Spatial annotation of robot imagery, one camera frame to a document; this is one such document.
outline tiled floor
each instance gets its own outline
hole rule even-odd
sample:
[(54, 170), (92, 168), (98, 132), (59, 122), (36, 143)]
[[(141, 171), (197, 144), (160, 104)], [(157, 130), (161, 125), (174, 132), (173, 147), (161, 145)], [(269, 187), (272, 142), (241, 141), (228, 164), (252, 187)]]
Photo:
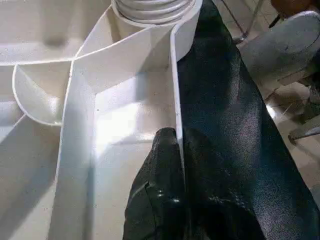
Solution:
[[(232, 18), (222, 0), (212, 1), (217, 6), (222, 20), (229, 29), (232, 37), (239, 37), (241, 35), (241, 30), (237, 26), (235, 20)], [(231, 10), (241, 28), (245, 31), (250, 23), (253, 11), (256, 8), (258, 0), (224, 0), (224, 2)], [(248, 41), (252, 40), (259, 34), (268, 31), (269, 24), (277, 17), (277, 15), (278, 14), (276, 10), (270, 4), (270, 0), (265, 0), (262, 5), (261, 11), (258, 13), (256, 21), (253, 25)]]
[[(212, 0), (219, 9), (224, 24), (232, 37), (241, 31), (229, 14), (222, 0)], [(243, 29), (248, 25), (258, 0), (224, 0)], [(265, 0), (253, 26), (249, 40), (268, 31), (269, 24), (277, 17), (276, 10)], [(310, 188), (320, 207), (320, 134), (290, 142), (289, 132), (304, 122), (304, 106), (309, 98), (309, 89), (300, 83), (278, 88), (266, 101), (269, 114), (273, 118), (303, 180)]]

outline metal chair leg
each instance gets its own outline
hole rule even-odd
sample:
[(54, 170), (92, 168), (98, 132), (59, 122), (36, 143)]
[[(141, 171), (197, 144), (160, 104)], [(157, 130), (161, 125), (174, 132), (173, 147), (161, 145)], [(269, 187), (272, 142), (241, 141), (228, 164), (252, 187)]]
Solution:
[(255, 23), (255, 20), (256, 20), (256, 17), (258, 16), (258, 13), (262, 7), (262, 4), (264, 3), (264, 0), (259, 0), (259, 2), (257, 3), (255, 9), (254, 9), (254, 12), (253, 12), (253, 15), (252, 15), (252, 18), (251, 18), (251, 21), (248, 25), (248, 27), (246, 28), (246, 30), (244, 31), (242, 29), (242, 27), (240, 26), (240, 24), (238, 23), (237, 19), (235, 18), (234, 14), (231, 12), (230, 8), (228, 7), (228, 5), (225, 3), (224, 0), (222, 0), (223, 4), (225, 5), (226, 9), (229, 11), (231, 17), (234, 19), (235, 21), (235, 24), (239, 27), (239, 29), (241, 30), (242, 32), (242, 35), (239, 36), (239, 37), (236, 37), (233, 39), (234, 43), (237, 45), (237, 44), (240, 44), (242, 43), (244, 40), (246, 40), (252, 30), (252, 27)]

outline person's leg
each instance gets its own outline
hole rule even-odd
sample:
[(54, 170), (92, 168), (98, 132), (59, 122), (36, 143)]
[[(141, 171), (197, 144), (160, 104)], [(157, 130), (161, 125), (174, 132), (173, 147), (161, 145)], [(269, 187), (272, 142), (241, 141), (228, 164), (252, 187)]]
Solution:
[(124, 240), (182, 240), (185, 185), (176, 132), (159, 130), (135, 177), (125, 210)]

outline shiny black fabric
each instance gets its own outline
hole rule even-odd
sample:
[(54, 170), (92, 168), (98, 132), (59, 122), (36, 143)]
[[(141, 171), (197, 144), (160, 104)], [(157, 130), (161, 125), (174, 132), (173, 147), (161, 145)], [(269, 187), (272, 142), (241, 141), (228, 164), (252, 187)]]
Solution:
[(319, 210), (210, 0), (178, 78), (193, 224), (213, 240), (319, 240)]
[(124, 240), (182, 240), (185, 187), (176, 132), (159, 130), (135, 177), (125, 210)]

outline white plastic tray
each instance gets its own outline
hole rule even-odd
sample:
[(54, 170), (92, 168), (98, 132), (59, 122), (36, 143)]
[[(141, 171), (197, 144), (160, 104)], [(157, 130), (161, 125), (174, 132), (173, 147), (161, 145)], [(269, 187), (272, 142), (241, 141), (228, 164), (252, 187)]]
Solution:
[(202, 1), (159, 26), (110, 4), (0, 2), (1, 240), (122, 239), (156, 131), (181, 146), (177, 61)]

